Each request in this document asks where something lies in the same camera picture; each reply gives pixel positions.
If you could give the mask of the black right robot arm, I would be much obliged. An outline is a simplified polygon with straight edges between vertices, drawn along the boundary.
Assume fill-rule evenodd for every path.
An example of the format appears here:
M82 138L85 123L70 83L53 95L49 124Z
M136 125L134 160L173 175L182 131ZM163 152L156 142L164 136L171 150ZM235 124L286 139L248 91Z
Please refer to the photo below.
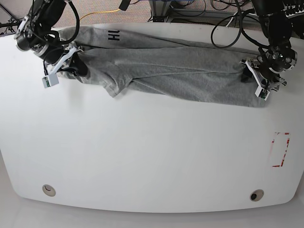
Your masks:
M52 27L61 18L67 4L75 15L76 27L71 37L64 39ZM34 0L14 39L19 50L32 50L43 60L45 76L68 72L76 77L89 78L88 67L78 56L81 48L74 42L79 30L80 17L72 1Z

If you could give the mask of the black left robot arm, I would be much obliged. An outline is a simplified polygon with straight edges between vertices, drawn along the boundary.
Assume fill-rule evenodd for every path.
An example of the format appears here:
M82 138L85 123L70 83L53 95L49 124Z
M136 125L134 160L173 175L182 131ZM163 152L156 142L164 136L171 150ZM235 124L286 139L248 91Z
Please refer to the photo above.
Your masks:
M252 5L251 9L243 11L239 1L235 1L237 37L244 36L258 47L256 57L246 57L240 61L244 65L241 81L246 83L254 79L257 84L256 96L266 99L271 91L278 91L281 85L287 84L280 74L292 69L297 63L297 52L292 49L290 42L293 24L285 13L282 0L254 0ZM262 32L268 40L267 45L251 38L245 32L243 20L250 14L257 15Z

